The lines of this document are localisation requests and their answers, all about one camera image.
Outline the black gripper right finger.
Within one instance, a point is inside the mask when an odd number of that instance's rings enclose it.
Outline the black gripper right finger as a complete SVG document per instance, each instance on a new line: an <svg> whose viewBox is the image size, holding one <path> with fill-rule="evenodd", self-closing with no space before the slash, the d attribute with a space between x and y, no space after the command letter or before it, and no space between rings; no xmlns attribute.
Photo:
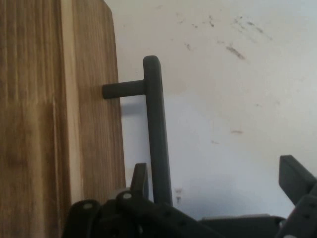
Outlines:
<svg viewBox="0 0 317 238"><path fill-rule="evenodd" d="M295 205L277 233L278 238L315 238L317 236L317 178L293 156L279 161L278 182Z"/></svg>

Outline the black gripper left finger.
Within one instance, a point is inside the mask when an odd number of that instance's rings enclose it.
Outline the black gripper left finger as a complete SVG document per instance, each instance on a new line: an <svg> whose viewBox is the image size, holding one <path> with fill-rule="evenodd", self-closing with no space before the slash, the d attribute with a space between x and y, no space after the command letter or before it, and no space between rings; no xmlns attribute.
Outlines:
<svg viewBox="0 0 317 238"><path fill-rule="evenodd" d="M145 163L135 165L131 187L104 205L83 200L71 206L65 238L213 238L215 231L179 210L148 199Z"/></svg>

